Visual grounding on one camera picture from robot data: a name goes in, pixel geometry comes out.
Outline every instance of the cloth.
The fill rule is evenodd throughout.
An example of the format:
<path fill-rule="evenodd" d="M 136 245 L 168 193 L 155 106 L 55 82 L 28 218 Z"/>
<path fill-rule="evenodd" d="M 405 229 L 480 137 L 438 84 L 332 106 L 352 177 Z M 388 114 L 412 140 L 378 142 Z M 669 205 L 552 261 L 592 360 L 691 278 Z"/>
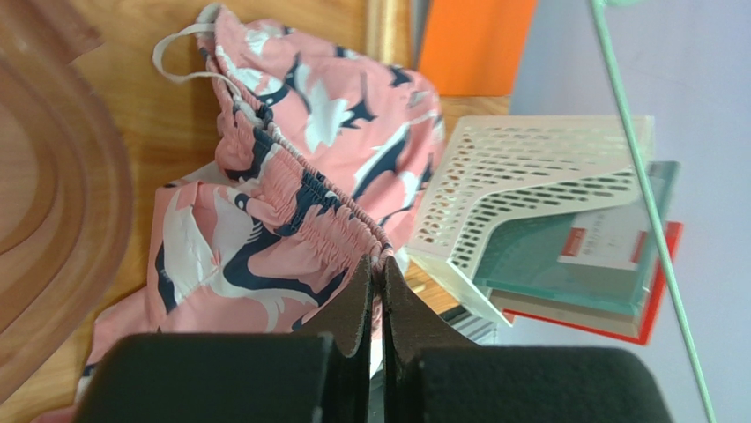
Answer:
<path fill-rule="evenodd" d="M 439 102 L 415 72 L 216 4 L 155 48 L 160 71 L 166 45 L 191 32 L 207 71 L 169 77 L 214 78 L 216 160 L 157 191 L 146 286 L 97 319 L 79 395 L 133 333 L 297 329 L 363 255 L 379 272 L 404 246 L 442 154 Z"/>

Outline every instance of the wooden table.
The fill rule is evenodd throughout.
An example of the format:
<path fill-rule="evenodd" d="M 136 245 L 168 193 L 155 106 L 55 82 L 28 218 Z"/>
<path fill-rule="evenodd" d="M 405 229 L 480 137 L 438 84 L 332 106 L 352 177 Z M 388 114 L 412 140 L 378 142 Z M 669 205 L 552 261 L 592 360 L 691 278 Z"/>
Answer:
<path fill-rule="evenodd" d="M 175 85 L 152 67 L 154 44 L 190 24 L 207 0 L 72 0 L 103 35 L 105 44 L 74 65 L 108 105 L 128 147 L 134 182 L 135 219 L 130 244 L 114 284 L 99 306 L 39 370 L 3 404 L 0 421 L 27 422 L 40 412 L 71 404 L 91 344 L 93 319 L 108 305 L 145 282 L 154 191 L 213 160 L 219 112 L 209 82 Z M 243 21 L 275 18 L 345 47 L 362 50 L 365 4 L 362 0 L 226 0 Z M 398 12 L 397 63 L 409 64 L 407 5 Z M 203 69 L 190 37 L 175 42 L 165 58 L 174 73 Z M 461 115 L 504 114 L 506 99 L 445 99 L 447 130 Z M 456 302 L 419 269 L 410 280 L 426 284 L 420 297 L 436 312 Z"/>

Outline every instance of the red label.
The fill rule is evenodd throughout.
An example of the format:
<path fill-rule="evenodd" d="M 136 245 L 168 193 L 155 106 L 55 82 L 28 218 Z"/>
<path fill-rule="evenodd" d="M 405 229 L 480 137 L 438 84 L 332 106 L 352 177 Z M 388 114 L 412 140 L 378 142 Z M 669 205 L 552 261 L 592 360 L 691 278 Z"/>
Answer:
<path fill-rule="evenodd" d="M 647 233 L 639 231 L 639 237 L 636 238 L 636 246 L 634 247 L 634 253 L 631 255 L 631 263 L 639 263 L 639 257 L 642 256 L 642 249 L 644 248 L 644 241 L 647 239 Z"/>
<path fill-rule="evenodd" d="M 561 252 L 561 256 L 578 256 L 579 249 L 582 247 L 584 234 L 586 233 L 586 229 L 583 229 L 581 227 L 572 227 L 571 232 L 569 232 L 569 238 L 566 240 L 566 243 L 563 244 L 563 251 Z"/>

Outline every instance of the clothing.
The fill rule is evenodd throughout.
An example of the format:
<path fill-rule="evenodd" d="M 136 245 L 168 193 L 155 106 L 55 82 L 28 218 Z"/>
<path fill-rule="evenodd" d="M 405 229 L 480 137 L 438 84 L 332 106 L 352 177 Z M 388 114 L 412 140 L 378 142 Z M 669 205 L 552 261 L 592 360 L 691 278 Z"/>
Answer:
<path fill-rule="evenodd" d="M 377 273 L 404 246 L 442 154 L 439 102 L 417 73 L 216 4 L 191 32 L 207 72 L 169 78 L 214 78 L 216 160 L 157 191 L 146 286 L 97 319 L 79 395 L 133 333 L 297 329 L 363 255 Z M 180 34 L 154 50 L 160 71 Z"/>

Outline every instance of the book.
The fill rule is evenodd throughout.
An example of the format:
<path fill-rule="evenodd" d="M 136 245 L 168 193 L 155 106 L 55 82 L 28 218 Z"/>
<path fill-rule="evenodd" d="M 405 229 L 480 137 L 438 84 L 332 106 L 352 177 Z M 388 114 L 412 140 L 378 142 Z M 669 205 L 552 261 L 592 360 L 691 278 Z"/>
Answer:
<path fill-rule="evenodd" d="M 672 259 L 675 258 L 682 233 L 683 224 L 667 224 L 665 241 Z M 585 330 L 633 344 L 647 345 L 666 289 L 662 266 L 657 263 L 655 267 L 649 295 L 639 315 L 618 315 L 502 291 L 492 291 L 489 298 L 505 313 Z"/>
<path fill-rule="evenodd" d="M 678 163 L 654 162 L 649 176 L 665 216 Z M 519 219 L 491 234 L 476 286 L 507 298 L 554 301 L 592 312 L 642 313 L 657 251 L 643 200 L 594 211 Z"/>

